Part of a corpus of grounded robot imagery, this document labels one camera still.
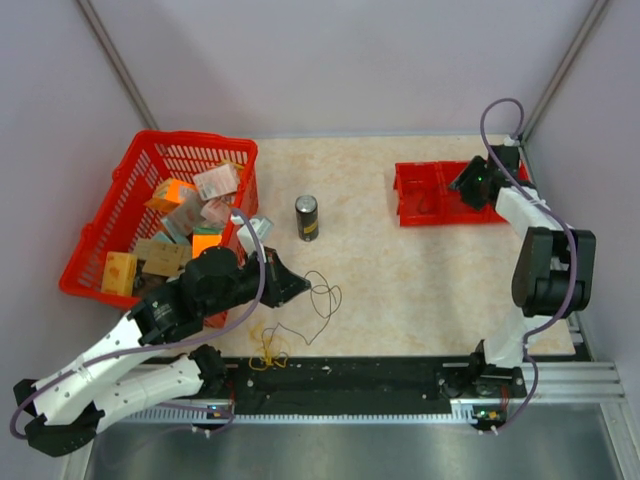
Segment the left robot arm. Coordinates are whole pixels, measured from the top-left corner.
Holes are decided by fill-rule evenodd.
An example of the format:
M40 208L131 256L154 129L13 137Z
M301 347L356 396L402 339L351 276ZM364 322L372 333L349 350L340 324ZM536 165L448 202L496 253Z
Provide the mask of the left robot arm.
M277 252L261 247L240 264L212 247L176 279L151 291L74 362L14 388L19 413L30 415L11 434L53 458L79 450L125 417L178 398L211 398L228 384L221 353L196 339L206 319L246 306L283 306L310 290Z

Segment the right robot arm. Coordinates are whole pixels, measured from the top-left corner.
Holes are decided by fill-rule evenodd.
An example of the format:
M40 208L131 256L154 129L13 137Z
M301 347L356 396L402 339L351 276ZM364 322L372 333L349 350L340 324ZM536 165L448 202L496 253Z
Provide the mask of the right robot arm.
M521 365L538 334L584 310L591 297L595 235L558 219L519 169L517 147L492 145L486 159L474 157L450 184L465 205L492 208L521 239L511 280L513 306L499 329L479 343L482 361L466 372L469 388L481 396L502 385L501 369Z

